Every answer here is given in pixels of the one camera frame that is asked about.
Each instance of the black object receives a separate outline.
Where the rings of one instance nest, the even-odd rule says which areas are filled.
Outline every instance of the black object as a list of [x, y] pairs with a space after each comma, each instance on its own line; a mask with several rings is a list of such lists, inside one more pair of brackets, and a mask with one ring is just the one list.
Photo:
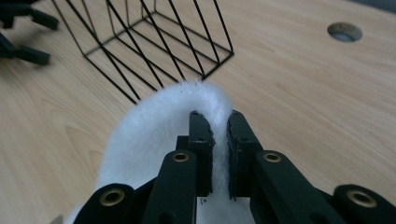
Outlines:
[[[189, 136], [177, 139], [177, 150], [165, 156], [156, 179], [137, 190], [104, 186], [75, 223], [195, 223], [196, 197], [211, 190], [210, 178], [200, 172], [212, 167], [211, 138], [205, 118], [191, 112]], [[396, 223], [396, 207], [369, 189], [344, 185], [333, 196], [315, 189], [285, 155], [263, 150], [237, 111], [229, 118], [228, 139], [230, 195], [250, 197], [256, 223]]]
[[[103, 5], [102, 2], [92, 5], [92, 2], [85, 0], [64, 0], [70, 8], [59, 7], [57, 1], [61, 0], [52, 0], [81, 54], [134, 104], [147, 91], [185, 81], [191, 74], [205, 80], [233, 56], [233, 45], [217, 0], [208, 1], [203, 8], [208, 9], [212, 5], [211, 12], [217, 15], [211, 16], [219, 18], [218, 28], [206, 24], [207, 13], [201, 10], [201, 3], [191, 0], [192, 8], [188, 11], [192, 10], [191, 14], [198, 15], [194, 27], [201, 29], [201, 33], [186, 25], [188, 20], [184, 20], [182, 13], [177, 10], [177, 1], [161, 1], [157, 4], [157, 0], [140, 0], [141, 15], [138, 15], [137, 21], [131, 19], [134, 8], [129, 0], [106, 0]], [[157, 5], [166, 6], [168, 10], [161, 11]], [[142, 31], [139, 29], [142, 26], [148, 29]], [[78, 38], [81, 28], [88, 33]], [[228, 46], [223, 47], [218, 43], [219, 40]], [[93, 42], [94, 46], [84, 49], [87, 42]], [[119, 46], [124, 52], [113, 49], [114, 46]], [[108, 61], [97, 62], [100, 53]], [[141, 67], [132, 67], [130, 60], [142, 64]]]
[[[51, 30], [58, 28], [58, 20], [51, 15], [31, 8], [31, 4], [37, 0], [1, 0], [0, 22], [3, 29], [11, 29], [15, 17], [31, 16], [32, 22], [48, 27]], [[50, 62], [50, 55], [37, 49], [26, 46], [15, 48], [5, 36], [0, 33], [0, 58], [18, 58], [29, 63], [46, 65]]]

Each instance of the fur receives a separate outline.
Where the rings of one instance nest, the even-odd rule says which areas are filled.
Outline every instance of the fur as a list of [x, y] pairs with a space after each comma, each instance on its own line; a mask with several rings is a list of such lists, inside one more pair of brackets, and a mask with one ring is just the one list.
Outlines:
[[[248, 200], [228, 195], [227, 120], [232, 103], [217, 86], [181, 83], [158, 91], [133, 107], [111, 134], [95, 190], [121, 183], [139, 188], [155, 177], [163, 157], [175, 150], [178, 135], [188, 135], [193, 110], [210, 123], [216, 144], [213, 151], [213, 193], [197, 200], [197, 223], [254, 223]], [[71, 223], [81, 206], [69, 217]]]

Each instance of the wood grain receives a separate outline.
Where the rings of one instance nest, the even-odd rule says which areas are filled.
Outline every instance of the wood grain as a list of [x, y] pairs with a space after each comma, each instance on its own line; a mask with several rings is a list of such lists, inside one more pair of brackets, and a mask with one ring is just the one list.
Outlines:
[[[354, 183], [396, 204], [396, 16], [338, 0], [219, 6], [235, 56], [208, 81], [230, 94], [263, 147], [319, 189]], [[56, 15], [50, 1], [36, 7]], [[363, 38], [332, 39], [336, 21]], [[91, 196], [106, 140], [132, 104], [83, 60], [63, 24], [52, 32], [17, 20], [4, 34], [52, 58], [45, 67], [0, 60], [0, 223], [50, 223]]]

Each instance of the white fluffy cloth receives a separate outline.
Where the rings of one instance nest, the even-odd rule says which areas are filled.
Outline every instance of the white fluffy cloth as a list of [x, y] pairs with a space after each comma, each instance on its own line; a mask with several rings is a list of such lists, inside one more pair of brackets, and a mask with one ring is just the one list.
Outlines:
[[[213, 149], [213, 193], [197, 200], [198, 224], [254, 223], [248, 200], [229, 199], [227, 120], [232, 103], [217, 86], [182, 83], [158, 91], [134, 106], [110, 137], [95, 190], [121, 183], [139, 188], [155, 177], [164, 156], [175, 150], [178, 135], [188, 135], [190, 112], [197, 110], [210, 123]], [[76, 218], [78, 207], [66, 223]]]

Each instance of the white plush toy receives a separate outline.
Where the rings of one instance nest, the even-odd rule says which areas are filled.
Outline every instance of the white plush toy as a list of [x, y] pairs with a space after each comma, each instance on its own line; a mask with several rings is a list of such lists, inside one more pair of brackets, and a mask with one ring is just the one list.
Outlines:
[[[134, 106], [110, 137], [95, 190], [111, 184], [139, 188], [157, 176], [164, 156], [175, 150], [177, 136], [188, 135], [190, 112], [197, 110], [210, 123], [213, 149], [213, 193], [197, 200], [198, 224], [254, 223], [248, 200], [229, 199], [227, 120], [232, 103], [217, 86], [181, 83], [158, 91]], [[81, 206], [66, 223], [73, 223]]]

